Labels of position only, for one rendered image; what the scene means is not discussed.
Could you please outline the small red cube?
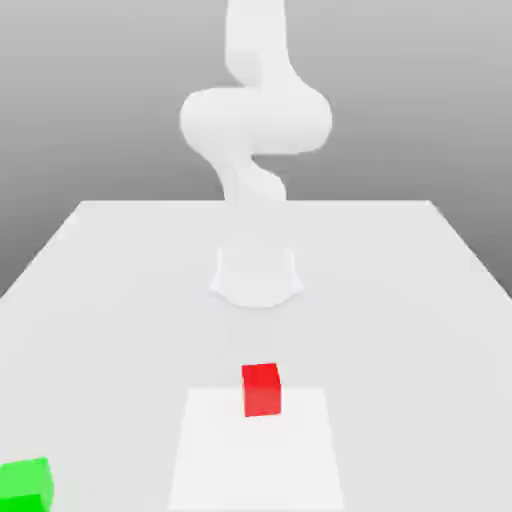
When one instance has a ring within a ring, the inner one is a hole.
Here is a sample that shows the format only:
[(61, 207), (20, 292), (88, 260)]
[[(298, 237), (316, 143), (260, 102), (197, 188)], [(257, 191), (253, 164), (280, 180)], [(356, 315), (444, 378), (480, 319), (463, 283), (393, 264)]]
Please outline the small red cube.
[(244, 415), (279, 415), (282, 410), (282, 386), (276, 363), (241, 366)]

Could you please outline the small green cube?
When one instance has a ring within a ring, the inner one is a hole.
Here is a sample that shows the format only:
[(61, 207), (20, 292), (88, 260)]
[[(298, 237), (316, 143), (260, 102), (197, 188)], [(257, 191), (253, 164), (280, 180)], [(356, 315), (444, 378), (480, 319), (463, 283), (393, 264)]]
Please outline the small green cube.
[(53, 497), (46, 457), (0, 465), (0, 512), (51, 512)]

